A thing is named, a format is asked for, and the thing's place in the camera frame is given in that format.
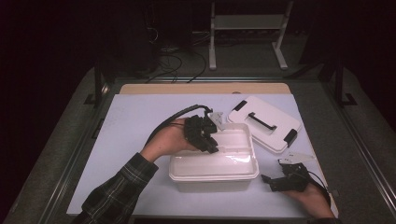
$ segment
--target white plastic container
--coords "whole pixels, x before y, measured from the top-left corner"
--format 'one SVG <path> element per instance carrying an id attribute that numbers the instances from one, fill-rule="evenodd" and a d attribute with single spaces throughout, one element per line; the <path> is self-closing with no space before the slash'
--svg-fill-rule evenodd
<path id="1" fill-rule="evenodd" d="M 246 190 L 259 174 L 251 133 L 244 123 L 225 123 L 212 137 L 219 152 L 181 151 L 171 156 L 169 175 L 181 192 Z"/>

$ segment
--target plaid sleeve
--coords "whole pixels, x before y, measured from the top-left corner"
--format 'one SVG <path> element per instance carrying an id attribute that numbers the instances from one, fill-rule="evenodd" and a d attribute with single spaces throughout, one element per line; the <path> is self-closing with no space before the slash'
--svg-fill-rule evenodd
<path id="1" fill-rule="evenodd" d="M 158 167 L 136 153 L 112 178 L 94 189 L 73 223 L 127 223 Z"/>

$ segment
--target wooden edge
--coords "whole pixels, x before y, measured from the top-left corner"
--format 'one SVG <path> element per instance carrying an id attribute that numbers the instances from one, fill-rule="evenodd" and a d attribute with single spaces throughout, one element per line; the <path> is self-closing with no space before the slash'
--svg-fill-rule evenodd
<path id="1" fill-rule="evenodd" d="M 216 94 L 216 93 L 258 93 L 291 94 L 285 83 L 169 83 L 169 84 L 125 84 L 120 94 Z"/>

